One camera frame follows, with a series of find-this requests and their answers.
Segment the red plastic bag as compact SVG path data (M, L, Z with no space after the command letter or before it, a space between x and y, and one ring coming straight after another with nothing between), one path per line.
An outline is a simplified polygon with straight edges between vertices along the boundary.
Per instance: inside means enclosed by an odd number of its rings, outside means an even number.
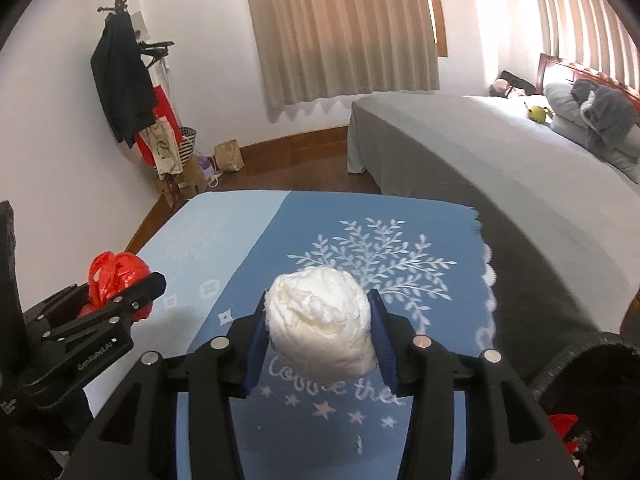
M131 252L102 252L88 271L88 300L77 318L104 308L107 301L151 274L149 266Z

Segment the white tissue ball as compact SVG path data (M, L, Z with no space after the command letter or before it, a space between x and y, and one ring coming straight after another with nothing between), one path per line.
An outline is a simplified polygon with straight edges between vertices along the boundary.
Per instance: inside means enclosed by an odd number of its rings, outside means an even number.
M328 386L378 367L371 306L346 271L308 266L277 276L266 292L265 312L274 351L311 382Z

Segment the red cloth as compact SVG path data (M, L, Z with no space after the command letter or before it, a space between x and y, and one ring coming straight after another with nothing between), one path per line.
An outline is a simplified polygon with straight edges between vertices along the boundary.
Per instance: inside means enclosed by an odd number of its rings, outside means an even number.
M574 414L549 414L549 422L561 440L565 440L570 430L578 423L579 418Z

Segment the wooden coat rack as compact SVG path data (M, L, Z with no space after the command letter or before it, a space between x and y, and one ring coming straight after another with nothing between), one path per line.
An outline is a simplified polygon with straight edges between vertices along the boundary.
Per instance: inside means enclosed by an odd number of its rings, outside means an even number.
M113 0L96 10L105 15L90 67L107 125L118 144L135 148L152 167L171 211L188 200L184 129L172 106L166 77L171 41L147 42L128 10Z

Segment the striped basket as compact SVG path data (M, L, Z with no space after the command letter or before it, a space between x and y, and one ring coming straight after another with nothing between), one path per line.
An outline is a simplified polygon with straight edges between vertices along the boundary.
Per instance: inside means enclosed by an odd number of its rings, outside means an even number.
M191 127L181 127L181 142L178 146L180 160L186 165L195 151L196 130Z

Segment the canvas tote bag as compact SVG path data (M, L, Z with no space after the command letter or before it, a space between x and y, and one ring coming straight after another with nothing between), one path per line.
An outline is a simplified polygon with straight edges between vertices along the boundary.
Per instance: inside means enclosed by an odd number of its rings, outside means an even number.
M168 174L175 176L182 173L176 133L166 117L157 118L152 126L140 131L137 144L144 160L149 160L155 167L160 180Z

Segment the brown paper bag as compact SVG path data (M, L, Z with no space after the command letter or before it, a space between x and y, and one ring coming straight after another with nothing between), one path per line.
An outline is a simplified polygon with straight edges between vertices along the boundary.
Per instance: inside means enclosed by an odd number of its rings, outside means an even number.
M237 140L229 140L215 146L214 157L221 172L238 172L245 166Z

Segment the red hanging garment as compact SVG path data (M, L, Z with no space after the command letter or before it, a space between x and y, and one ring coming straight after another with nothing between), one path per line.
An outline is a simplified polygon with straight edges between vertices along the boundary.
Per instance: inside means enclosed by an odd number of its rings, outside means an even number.
M153 88L156 105L152 110L154 122L134 136L143 161L160 170L160 174L178 174L182 170L179 148L182 133L165 89Z

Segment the black hanging jacket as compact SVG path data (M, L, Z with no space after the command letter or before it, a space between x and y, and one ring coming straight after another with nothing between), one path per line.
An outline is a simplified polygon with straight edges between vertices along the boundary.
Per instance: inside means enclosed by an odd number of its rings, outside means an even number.
M116 142L132 148L136 143L134 136L154 122L152 110L156 99L127 12L107 15L90 66Z

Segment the grey pillow stack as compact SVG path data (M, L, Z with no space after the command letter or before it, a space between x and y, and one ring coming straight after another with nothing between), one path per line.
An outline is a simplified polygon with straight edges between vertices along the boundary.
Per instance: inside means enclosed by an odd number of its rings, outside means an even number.
M639 113L620 90L589 79L544 87L551 129L639 183Z

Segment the dark grey folded blanket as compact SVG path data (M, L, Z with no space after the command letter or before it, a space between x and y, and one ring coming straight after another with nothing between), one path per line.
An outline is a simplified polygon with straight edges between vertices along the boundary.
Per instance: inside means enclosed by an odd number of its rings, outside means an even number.
M594 132L594 144L639 157L639 114L623 92L578 79L570 94L580 117Z

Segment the pink plush toy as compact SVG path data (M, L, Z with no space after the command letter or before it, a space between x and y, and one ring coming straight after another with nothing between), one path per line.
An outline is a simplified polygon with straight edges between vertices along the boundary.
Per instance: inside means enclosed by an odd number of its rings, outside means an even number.
M507 98L511 91L511 85L502 78L496 79L489 87L490 96L498 96L499 98Z

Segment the left beige curtain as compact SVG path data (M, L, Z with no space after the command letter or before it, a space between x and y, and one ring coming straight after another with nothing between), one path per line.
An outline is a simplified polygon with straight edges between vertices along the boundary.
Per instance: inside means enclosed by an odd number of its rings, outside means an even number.
M247 0L271 116L317 100L437 90L442 0Z

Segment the red wooden headboard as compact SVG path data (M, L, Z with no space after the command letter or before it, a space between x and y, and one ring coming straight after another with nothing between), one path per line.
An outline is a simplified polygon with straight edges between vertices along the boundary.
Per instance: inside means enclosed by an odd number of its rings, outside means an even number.
M576 79L589 79L598 84L603 84L608 88L620 90L626 94L626 97L634 104L639 103L639 92L623 84L617 79L607 74L597 72L592 68L581 66L575 62L568 62L548 54L541 53L539 55L537 75L536 75L536 92L544 93L544 86L552 80L574 82Z

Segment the right beige curtain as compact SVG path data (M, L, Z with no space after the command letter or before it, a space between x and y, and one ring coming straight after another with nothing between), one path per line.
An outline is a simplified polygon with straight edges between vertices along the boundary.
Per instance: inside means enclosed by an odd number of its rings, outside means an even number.
M606 0L537 0L544 53L639 89L639 50Z

